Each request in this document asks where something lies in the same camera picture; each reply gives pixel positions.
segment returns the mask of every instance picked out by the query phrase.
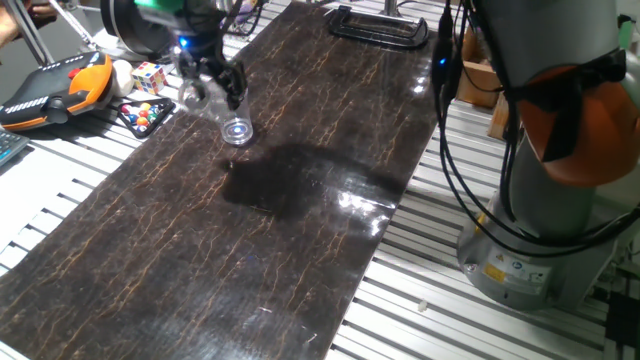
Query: clear plastic cup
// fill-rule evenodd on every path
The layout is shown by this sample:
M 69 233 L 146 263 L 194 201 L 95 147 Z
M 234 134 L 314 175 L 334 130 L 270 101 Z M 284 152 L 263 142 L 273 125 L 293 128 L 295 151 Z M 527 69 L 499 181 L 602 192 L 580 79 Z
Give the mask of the clear plastic cup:
M 187 111 L 213 120 L 220 127 L 222 139 L 235 146 L 242 146 L 253 138 L 248 96 L 245 92 L 240 106 L 230 110 L 227 94 L 214 81 L 185 80 L 178 93 Z

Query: metal pole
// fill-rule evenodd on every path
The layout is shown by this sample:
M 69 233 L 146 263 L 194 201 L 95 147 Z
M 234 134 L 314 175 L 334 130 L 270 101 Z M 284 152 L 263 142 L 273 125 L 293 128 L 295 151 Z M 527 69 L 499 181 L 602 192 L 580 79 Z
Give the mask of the metal pole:
M 398 14 L 398 1 L 397 0 L 384 0 L 384 10 L 380 12 L 382 15 L 399 17 Z
M 7 9 L 7 12 L 18 25 L 20 34 L 24 38 L 24 41 L 27 43 L 29 50 L 31 50 L 31 53 L 33 54 L 33 57 L 36 59 L 38 64 L 40 66 L 53 64 L 55 60 L 53 59 L 53 56 L 51 56 L 51 53 L 49 53 L 49 49 L 47 49 L 47 47 L 44 45 L 38 29 L 36 28 L 33 21 L 31 21 L 31 17 L 29 16 L 27 9 L 24 8 L 22 1 L 0 1 L 2 1 L 4 7 Z

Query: sticker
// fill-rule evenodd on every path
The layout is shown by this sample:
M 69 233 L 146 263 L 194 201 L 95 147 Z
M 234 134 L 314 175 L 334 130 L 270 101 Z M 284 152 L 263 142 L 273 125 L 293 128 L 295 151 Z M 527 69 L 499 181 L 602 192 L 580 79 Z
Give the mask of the sticker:
M 491 249 L 483 271 L 512 290 L 534 295 L 542 292 L 550 272 L 549 266 L 530 264 L 497 248 Z
M 506 275 L 506 273 L 500 269 L 498 269 L 497 267 L 491 265 L 491 264 L 487 264 L 484 267 L 484 273 L 485 275 L 487 275 L 488 277 L 492 278 L 493 280 L 499 282 L 500 284 L 502 284 L 504 282 L 504 276 Z

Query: dark marble board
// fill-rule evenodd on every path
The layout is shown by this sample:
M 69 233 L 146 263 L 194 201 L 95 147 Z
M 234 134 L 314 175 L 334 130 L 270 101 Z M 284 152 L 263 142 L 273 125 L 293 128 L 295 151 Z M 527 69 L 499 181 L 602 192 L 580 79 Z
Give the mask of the dark marble board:
M 320 359 L 433 131 L 430 46 L 291 4 L 240 57 L 259 138 L 185 114 L 0 279 L 35 359 Z

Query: black cable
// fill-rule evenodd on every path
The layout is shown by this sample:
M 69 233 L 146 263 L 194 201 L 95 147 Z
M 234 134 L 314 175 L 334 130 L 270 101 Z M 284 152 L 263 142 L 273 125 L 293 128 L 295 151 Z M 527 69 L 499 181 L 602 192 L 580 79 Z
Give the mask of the black cable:
M 458 15 L 460 14 L 460 8 L 462 7 L 462 3 L 463 3 L 463 1 L 461 1 L 461 2 L 458 4 L 458 10 L 456 11 L 456 18 L 455 18 L 455 20 L 453 20 L 453 28 L 454 28 L 454 29 L 457 27 L 457 24 L 458 24 Z M 463 26 L 463 27 L 461 27 L 461 29 L 460 29 L 460 30 L 462 31 L 462 33 L 460 34 L 460 35 L 461 35 L 461 36 L 460 36 L 460 40 L 461 40 L 461 41 L 460 41 L 460 45 L 458 46 L 458 51 L 462 51 L 462 42 L 464 41 L 464 33 L 466 32 L 466 30 L 467 30 L 467 29 L 465 29 L 465 27 Z M 454 30 L 454 32 L 453 32 L 453 39 L 454 39 L 454 41 L 458 42 L 458 39 L 457 39 L 457 36 L 456 36 L 455 30 Z M 487 92 L 487 93 L 497 93 L 497 92 L 504 91 L 504 88 L 503 88 L 503 87 L 495 88 L 495 89 L 492 89 L 492 90 L 487 90 L 487 89 L 483 89 L 483 88 L 481 88 L 480 86 L 478 86 L 478 85 L 477 85 L 477 84 L 476 84 L 476 83 L 471 79 L 471 76 L 469 76 L 469 72 L 467 71 L 467 67 L 466 67 L 466 66 L 464 66 L 464 64 L 462 65 L 462 71 L 464 71 L 464 74 L 467 76 L 467 79 L 469 79 L 469 82 L 471 83 L 471 85 L 472 85 L 474 88 L 478 89 L 479 91 Z
M 401 2 L 401 3 L 399 3 L 398 5 L 396 5 L 396 7 L 400 7 L 400 6 L 405 5 L 405 4 L 420 4 L 420 1 L 405 0 L 405 1 Z

